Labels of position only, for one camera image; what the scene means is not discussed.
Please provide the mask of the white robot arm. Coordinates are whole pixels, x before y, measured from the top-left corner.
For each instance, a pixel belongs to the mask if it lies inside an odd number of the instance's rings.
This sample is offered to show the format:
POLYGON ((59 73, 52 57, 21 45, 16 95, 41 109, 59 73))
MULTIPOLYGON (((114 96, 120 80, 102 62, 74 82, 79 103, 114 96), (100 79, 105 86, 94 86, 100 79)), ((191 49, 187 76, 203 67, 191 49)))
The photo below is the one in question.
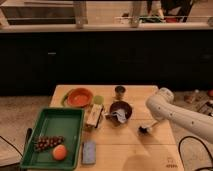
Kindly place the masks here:
POLYGON ((213 144, 213 117, 175 106, 173 101, 173 92, 163 87, 146 100, 146 106, 157 121, 170 120, 213 144))

